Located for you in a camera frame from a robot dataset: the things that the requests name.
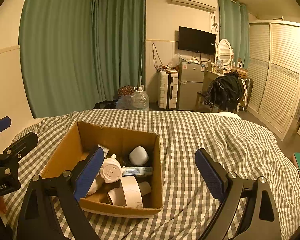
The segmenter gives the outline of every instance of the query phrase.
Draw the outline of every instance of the louvered door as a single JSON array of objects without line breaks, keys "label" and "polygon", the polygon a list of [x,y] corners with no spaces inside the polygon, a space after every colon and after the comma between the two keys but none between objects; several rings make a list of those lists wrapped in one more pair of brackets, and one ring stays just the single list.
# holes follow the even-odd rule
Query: louvered door
[{"label": "louvered door", "polygon": [[265,91],[270,60],[270,27],[269,23],[250,25],[250,62],[248,78],[253,79],[253,90],[249,106],[259,111]]},{"label": "louvered door", "polygon": [[300,27],[270,23],[271,67],[259,113],[284,134],[300,89]]},{"label": "louvered door", "polygon": [[248,109],[283,140],[300,100],[300,24],[250,24],[248,77],[254,80]]}]

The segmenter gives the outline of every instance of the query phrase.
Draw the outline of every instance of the decorative border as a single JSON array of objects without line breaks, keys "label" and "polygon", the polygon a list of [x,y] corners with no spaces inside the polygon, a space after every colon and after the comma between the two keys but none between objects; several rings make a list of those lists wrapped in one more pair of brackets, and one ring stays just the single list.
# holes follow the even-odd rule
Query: decorative border
[{"label": "decorative border", "polygon": [[266,62],[266,61],[263,61],[263,60],[260,60],[260,59],[256,59],[256,58],[250,58],[250,63],[253,63],[253,64],[257,64],[259,66],[263,66],[263,67],[269,67],[269,62]]},{"label": "decorative border", "polygon": [[276,70],[276,71],[278,71],[278,72],[280,72],[282,74],[285,74],[285,75],[287,75],[287,76],[289,76],[289,77],[291,77],[291,78],[299,81],[300,75],[298,73],[292,71],[292,70],[289,70],[287,68],[278,66],[276,64],[271,64],[271,69]]}]

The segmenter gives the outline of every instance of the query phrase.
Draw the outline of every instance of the teal curtain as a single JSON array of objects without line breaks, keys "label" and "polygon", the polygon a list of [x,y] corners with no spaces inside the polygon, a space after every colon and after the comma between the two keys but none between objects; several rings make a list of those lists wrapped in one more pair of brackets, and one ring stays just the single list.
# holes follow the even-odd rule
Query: teal curtain
[{"label": "teal curtain", "polygon": [[20,60],[34,117],[92,109],[137,85],[144,13],[145,0],[25,0]]},{"label": "teal curtain", "polygon": [[35,117],[93,108],[91,0],[26,0],[19,44],[26,95]]},{"label": "teal curtain", "polygon": [[100,101],[113,100],[120,87],[139,83],[145,0],[92,0],[91,11],[98,96]]},{"label": "teal curtain", "polygon": [[247,7],[231,0],[219,0],[220,40],[227,39],[234,49],[234,62],[241,58],[248,68],[250,51],[249,14]]}]

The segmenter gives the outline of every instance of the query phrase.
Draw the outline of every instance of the checkered bedspread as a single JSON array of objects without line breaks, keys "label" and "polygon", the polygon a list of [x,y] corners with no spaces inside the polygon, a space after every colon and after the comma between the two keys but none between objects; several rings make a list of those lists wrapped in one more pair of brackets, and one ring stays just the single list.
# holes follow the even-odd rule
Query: checkered bedspread
[{"label": "checkered bedspread", "polygon": [[[182,111],[87,110],[45,118],[14,139],[33,131],[38,146],[20,161],[21,189],[5,196],[7,218],[16,232],[18,213],[29,180],[42,171],[61,139],[76,121],[157,133],[162,159],[161,212],[148,219],[107,217],[85,212],[101,239],[196,239],[207,227],[219,202],[213,199],[194,163],[194,153],[205,148],[227,171],[245,179],[265,176],[279,212],[282,239],[300,225],[300,180],[296,168],[282,154],[266,128],[244,120]],[[229,228],[231,238],[243,211],[242,199]],[[55,200],[61,228],[73,238]]]}]

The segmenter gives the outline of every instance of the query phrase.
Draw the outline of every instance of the television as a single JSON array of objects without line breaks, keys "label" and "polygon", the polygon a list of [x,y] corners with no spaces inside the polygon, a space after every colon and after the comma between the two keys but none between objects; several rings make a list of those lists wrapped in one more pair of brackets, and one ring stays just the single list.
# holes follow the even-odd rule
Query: television
[{"label": "television", "polygon": [[187,27],[179,27],[178,49],[214,55],[216,35]]}]

